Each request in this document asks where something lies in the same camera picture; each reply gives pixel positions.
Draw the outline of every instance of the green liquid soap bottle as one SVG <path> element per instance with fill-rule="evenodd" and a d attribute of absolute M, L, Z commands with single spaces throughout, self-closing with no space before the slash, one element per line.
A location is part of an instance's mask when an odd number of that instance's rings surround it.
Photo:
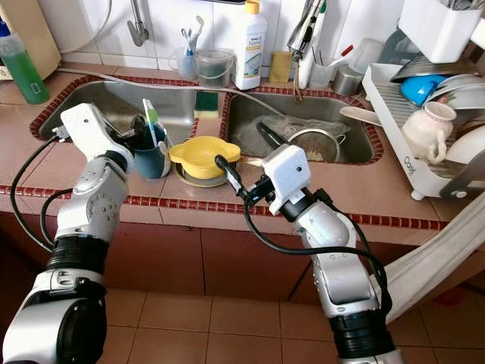
<path fill-rule="evenodd" d="M 26 101 L 32 105 L 49 100 L 49 93 L 37 73 L 18 34 L 10 34 L 7 24 L 0 19 L 0 57 L 7 66 Z"/>

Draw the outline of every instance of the white tile wall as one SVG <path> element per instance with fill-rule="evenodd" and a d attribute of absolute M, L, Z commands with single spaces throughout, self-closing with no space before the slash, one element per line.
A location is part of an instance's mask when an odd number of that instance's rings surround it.
<path fill-rule="evenodd" d="M 91 37 L 99 29 L 108 0 L 39 0 L 55 41 L 62 49 Z M 244 11 L 243 5 L 202 0 L 138 0 L 150 39 L 136 47 L 127 21 L 133 21 L 130 0 L 113 0 L 110 19 L 94 42 L 78 52 L 65 55 L 68 61 L 170 69 L 168 60 L 175 48 L 183 46 L 180 29 L 197 29 L 195 16 L 204 18 L 199 48 L 233 47 L 232 24 Z M 384 41 L 396 28 L 403 0 L 328 0 L 320 49 L 323 57 L 334 57 L 346 46 L 358 46 L 371 37 Z M 263 65 L 271 53 L 286 50 L 286 42 L 299 21 L 305 0 L 261 0 L 261 13 L 268 21 Z"/>

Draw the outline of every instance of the white dish rack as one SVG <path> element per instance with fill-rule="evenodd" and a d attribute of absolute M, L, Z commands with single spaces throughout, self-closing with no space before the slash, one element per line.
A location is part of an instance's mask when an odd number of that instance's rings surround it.
<path fill-rule="evenodd" d="M 414 188 L 411 197 L 416 200 L 421 200 L 425 196 L 443 197 L 443 189 L 449 190 L 453 188 L 448 197 L 463 198 L 467 196 L 469 187 L 485 189 L 485 181 L 474 180 L 454 190 L 456 186 L 453 186 L 453 181 L 456 182 L 458 180 L 457 177 L 463 174 L 462 171 L 457 170 L 456 166 L 447 161 L 438 165 L 429 165 L 412 155 L 401 133 L 401 126 L 413 112 L 418 110 L 418 107 L 401 96 L 399 91 L 400 83 L 390 82 L 390 79 L 400 68 L 400 65 L 395 64 L 371 64 L 365 73 L 362 85 L 394 149 L 394 153 L 397 155 L 399 163 Z M 455 132 L 453 132 L 447 140 L 448 146 L 451 146 L 455 139 Z"/>

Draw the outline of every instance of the metal mesh strainer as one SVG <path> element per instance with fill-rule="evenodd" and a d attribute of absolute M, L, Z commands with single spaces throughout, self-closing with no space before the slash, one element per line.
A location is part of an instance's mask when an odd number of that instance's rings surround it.
<path fill-rule="evenodd" d="M 305 150 L 308 160 L 335 162 L 340 156 L 340 144 L 345 138 L 343 134 L 334 137 L 322 129 L 304 129 L 293 134 L 288 141 Z"/>

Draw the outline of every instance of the kitchen counter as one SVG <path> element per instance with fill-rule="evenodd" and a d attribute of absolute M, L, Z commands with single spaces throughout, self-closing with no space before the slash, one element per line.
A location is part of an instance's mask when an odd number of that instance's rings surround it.
<path fill-rule="evenodd" d="M 118 76 L 172 79 L 172 72 L 142 70 L 94 64 L 65 64 L 64 67 Z M 11 211 L 8 191 L 23 162 L 42 142 L 29 130 L 30 123 L 80 74 L 56 72 L 46 80 L 51 98 L 41 105 L 28 105 L 12 82 L 0 83 L 0 211 Z M 224 94 L 220 94 L 220 110 Z M 201 119 L 196 135 L 219 135 L 221 119 Z M 421 245 L 442 229 L 470 201 L 425 198 L 414 201 L 411 185 L 398 163 L 384 132 L 376 128 L 383 146 L 382 157 L 368 165 L 312 162 L 311 190 L 323 187 L 336 206 L 361 223 L 370 241 Z M 54 189 L 70 188 L 83 170 L 86 159 L 70 143 L 54 143 L 29 167 L 20 181 L 19 207 L 23 213 L 39 214 L 45 198 Z M 241 164 L 246 185 L 256 181 L 260 168 Z M 241 200 L 228 185 L 200 189 L 184 184 L 173 173 L 156 181 L 144 180 L 136 172 L 129 177 L 130 197 L 120 213 L 121 221 L 169 224 L 199 228 L 247 231 Z M 48 213 L 56 215 L 62 204 L 57 200 Z M 294 234 L 281 217 L 258 207 L 255 224 L 266 233 Z"/>

